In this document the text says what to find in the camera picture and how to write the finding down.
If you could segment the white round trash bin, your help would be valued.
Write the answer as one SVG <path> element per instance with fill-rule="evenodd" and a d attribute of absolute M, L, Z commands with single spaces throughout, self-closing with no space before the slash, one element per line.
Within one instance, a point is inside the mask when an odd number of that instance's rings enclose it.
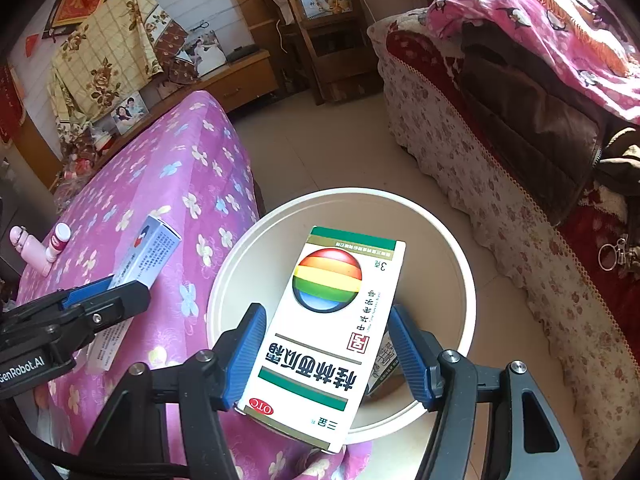
<path fill-rule="evenodd" d="M 261 304 L 267 328 L 312 228 L 401 240 L 405 258 L 393 306 L 421 330 L 460 353 L 471 347 L 476 297 L 472 272 L 454 236 L 430 212 L 403 197 L 367 188 L 336 188 L 292 200 L 259 220 L 234 245 L 209 297 L 207 330 L 216 341 Z M 405 382 L 361 400 L 346 444 L 387 437 L 424 414 Z"/>

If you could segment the white yogurt drink bottle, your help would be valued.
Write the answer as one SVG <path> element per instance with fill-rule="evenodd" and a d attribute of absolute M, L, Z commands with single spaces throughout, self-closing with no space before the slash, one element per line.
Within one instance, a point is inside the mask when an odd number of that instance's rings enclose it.
<path fill-rule="evenodd" d="M 46 248 L 46 260 L 48 263 L 55 263 L 60 253 L 64 250 L 70 238 L 72 230 L 64 222 L 58 222 L 54 227 L 53 234 Z"/>

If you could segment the pink cartoon blanket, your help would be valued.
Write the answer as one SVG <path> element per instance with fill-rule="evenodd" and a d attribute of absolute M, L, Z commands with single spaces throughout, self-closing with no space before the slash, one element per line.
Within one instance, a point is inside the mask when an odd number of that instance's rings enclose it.
<path fill-rule="evenodd" d="M 567 87 L 639 122 L 639 45 L 604 0 L 434 0 L 424 26 L 439 38 L 491 22 L 537 55 Z"/>

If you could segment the brown jacket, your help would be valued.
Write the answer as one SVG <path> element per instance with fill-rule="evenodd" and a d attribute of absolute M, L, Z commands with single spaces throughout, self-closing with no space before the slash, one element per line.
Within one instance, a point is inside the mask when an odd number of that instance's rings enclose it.
<path fill-rule="evenodd" d="M 494 23 L 463 24 L 461 49 L 458 85 L 489 145 L 557 226 L 600 157 L 605 111 Z"/>

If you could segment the framed family photo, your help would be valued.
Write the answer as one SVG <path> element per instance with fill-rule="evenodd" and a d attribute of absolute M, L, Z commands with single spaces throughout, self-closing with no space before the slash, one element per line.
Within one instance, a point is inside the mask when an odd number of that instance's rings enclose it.
<path fill-rule="evenodd" d="M 149 110 L 141 94 L 137 91 L 123 99 L 111 111 L 111 118 L 121 136 L 126 136 L 138 122 L 141 122 L 148 115 Z"/>

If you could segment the white green carton box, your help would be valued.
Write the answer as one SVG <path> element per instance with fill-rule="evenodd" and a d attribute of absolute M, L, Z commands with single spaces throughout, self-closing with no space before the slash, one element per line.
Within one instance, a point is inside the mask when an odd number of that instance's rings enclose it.
<path fill-rule="evenodd" d="M 395 373 L 398 365 L 399 361 L 392 343 L 392 338 L 390 338 L 389 332 L 385 332 L 380 348 L 378 348 L 378 354 L 373 363 L 364 395 L 372 396 L 372 394 L 381 388 L 384 382 Z"/>

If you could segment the blue white medicine box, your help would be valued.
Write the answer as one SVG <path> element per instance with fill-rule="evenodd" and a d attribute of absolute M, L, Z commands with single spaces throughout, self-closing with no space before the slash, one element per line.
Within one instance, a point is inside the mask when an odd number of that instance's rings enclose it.
<path fill-rule="evenodd" d="M 130 282 L 139 282 L 151 289 L 180 242 L 181 236 L 171 226 L 149 214 L 115 272 L 110 289 Z M 130 325 L 128 318 L 96 336 L 88 353 L 90 373 L 107 372 L 111 368 Z"/>

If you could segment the pink floral table cloth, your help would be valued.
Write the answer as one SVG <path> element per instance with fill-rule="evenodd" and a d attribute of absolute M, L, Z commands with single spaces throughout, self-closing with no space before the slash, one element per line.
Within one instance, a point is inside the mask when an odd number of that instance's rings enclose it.
<path fill-rule="evenodd" d="M 148 215 L 181 242 L 107 372 L 85 364 L 36 392 L 37 434 L 77 453 L 131 364 L 183 363 L 207 344 L 207 304 L 224 259 L 257 221 L 250 158 L 221 105 L 190 93 L 116 155 L 62 213 L 72 230 L 47 276 L 26 268 L 20 304 L 115 273 Z"/>

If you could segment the pink thermos bottle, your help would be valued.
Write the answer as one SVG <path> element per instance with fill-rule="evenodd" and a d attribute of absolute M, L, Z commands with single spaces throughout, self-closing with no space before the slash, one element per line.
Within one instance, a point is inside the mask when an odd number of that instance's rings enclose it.
<path fill-rule="evenodd" d="M 22 226 L 12 226 L 9 239 L 22 259 L 42 276 L 51 271 L 52 263 L 47 260 L 46 248 Z"/>

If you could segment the wooden chair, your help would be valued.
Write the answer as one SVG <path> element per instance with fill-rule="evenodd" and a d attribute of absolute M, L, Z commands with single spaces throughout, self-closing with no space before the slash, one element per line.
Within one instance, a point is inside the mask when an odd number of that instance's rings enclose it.
<path fill-rule="evenodd" d="M 265 0 L 277 12 L 317 104 L 341 103 L 382 90 L 360 0 Z"/>

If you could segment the white cat picture frame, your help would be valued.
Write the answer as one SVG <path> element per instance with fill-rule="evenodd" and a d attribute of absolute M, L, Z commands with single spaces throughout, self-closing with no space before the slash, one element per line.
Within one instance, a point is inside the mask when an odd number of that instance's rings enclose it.
<path fill-rule="evenodd" d="M 183 50 L 190 56 L 199 77 L 205 76 L 227 63 L 226 55 L 214 32 L 206 32 L 194 37 L 184 46 Z"/>

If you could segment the white rainbow medicine box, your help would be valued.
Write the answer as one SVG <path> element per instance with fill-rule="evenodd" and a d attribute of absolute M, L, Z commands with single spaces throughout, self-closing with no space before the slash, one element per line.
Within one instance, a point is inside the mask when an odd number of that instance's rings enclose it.
<path fill-rule="evenodd" d="M 315 226 L 257 353 L 239 411 L 337 453 L 381 347 L 406 245 Z"/>

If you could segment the yellow floral hanging cloth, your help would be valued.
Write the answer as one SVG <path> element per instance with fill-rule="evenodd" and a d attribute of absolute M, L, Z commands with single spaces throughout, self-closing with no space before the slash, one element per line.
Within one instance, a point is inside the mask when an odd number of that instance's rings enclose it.
<path fill-rule="evenodd" d="M 193 84 L 186 30 L 156 0 L 106 0 L 51 60 L 48 92 L 58 140 L 74 144 L 89 126 L 164 75 Z"/>

